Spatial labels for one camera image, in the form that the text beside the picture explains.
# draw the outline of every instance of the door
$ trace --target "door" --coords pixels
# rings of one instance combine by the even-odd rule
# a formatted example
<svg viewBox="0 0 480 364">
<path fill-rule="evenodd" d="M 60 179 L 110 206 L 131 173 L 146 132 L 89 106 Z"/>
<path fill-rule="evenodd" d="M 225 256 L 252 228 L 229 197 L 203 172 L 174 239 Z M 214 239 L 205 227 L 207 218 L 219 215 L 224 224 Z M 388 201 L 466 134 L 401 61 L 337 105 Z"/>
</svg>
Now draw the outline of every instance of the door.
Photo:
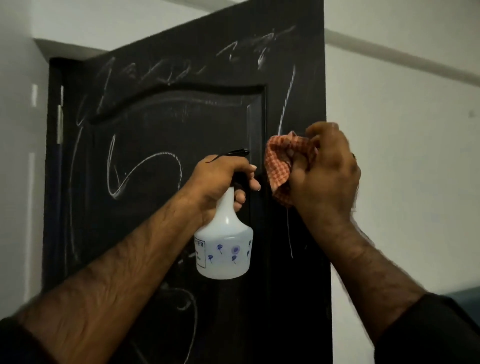
<svg viewBox="0 0 480 364">
<path fill-rule="evenodd" d="M 263 168 L 270 136 L 325 119 L 322 1 L 251 0 L 53 61 L 49 96 L 45 290 L 160 208 L 208 154 L 250 149 L 263 185 L 239 213 L 254 230 L 249 272 L 201 276 L 190 242 L 114 363 L 332 361 L 330 264 L 272 200 Z"/>
</svg>

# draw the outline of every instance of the door hinge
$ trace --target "door hinge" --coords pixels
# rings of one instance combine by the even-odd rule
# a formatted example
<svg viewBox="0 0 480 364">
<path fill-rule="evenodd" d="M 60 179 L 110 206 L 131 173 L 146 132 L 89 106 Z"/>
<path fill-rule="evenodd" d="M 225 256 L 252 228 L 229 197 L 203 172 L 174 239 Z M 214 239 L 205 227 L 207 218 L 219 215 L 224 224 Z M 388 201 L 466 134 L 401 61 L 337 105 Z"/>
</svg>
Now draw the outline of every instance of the door hinge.
<svg viewBox="0 0 480 364">
<path fill-rule="evenodd" d="M 63 86 L 60 87 L 60 104 L 57 105 L 57 144 L 63 143 Z"/>
</svg>

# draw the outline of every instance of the person's right arm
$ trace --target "person's right arm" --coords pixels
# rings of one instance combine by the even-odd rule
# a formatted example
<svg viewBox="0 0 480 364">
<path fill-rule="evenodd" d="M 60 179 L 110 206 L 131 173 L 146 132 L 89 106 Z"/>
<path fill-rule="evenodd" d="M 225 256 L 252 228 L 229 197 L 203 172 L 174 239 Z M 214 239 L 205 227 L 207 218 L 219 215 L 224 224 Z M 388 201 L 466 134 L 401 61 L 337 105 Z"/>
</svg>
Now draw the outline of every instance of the person's right arm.
<svg viewBox="0 0 480 364">
<path fill-rule="evenodd" d="M 315 123 L 307 136 L 319 152 L 310 166 L 294 155 L 291 197 L 340 275 L 376 345 L 377 362 L 455 358 L 480 363 L 480 331 L 470 318 L 453 301 L 428 294 L 352 223 L 360 169 L 338 125 Z"/>
</svg>

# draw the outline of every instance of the bottle label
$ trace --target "bottle label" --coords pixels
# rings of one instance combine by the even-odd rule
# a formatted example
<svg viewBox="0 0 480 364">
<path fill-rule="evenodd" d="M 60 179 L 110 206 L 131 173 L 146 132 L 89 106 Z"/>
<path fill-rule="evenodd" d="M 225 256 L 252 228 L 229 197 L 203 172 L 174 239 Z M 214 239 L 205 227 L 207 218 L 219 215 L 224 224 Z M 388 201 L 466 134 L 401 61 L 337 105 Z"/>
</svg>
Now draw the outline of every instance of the bottle label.
<svg viewBox="0 0 480 364">
<path fill-rule="evenodd" d="M 202 268 L 205 268 L 205 242 L 195 238 L 195 255 L 197 264 Z"/>
</svg>

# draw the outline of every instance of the hand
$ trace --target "hand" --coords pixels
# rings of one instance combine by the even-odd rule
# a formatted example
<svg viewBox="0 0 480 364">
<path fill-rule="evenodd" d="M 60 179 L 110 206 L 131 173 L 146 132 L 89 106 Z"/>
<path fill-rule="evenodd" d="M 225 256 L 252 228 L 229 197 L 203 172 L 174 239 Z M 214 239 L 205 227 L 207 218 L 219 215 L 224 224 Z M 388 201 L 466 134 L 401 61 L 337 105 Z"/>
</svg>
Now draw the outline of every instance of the hand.
<svg viewBox="0 0 480 364">
<path fill-rule="evenodd" d="M 215 215 L 216 202 L 230 187 L 234 172 L 244 172 L 250 188 L 260 190 L 259 182 L 254 178 L 256 166 L 250 164 L 244 157 L 222 156 L 211 163 L 216 155 L 207 156 L 198 162 L 193 174 L 182 188 L 183 192 L 193 200 L 202 214 L 202 226 L 212 221 Z M 245 202 L 245 192 L 238 189 L 235 191 L 233 207 L 238 212 Z"/>
<path fill-rule="evenodd" d="M 294 154 L 290 195 L 310 232 L 315 229 L 321 238 L 327 238 L 325 234 L 350 225 L 361 171 L 337 124 L 316 122 L 306 134 L 318 148 L 318 155 L 309 166 L 303 155 Z"/>
</svg>

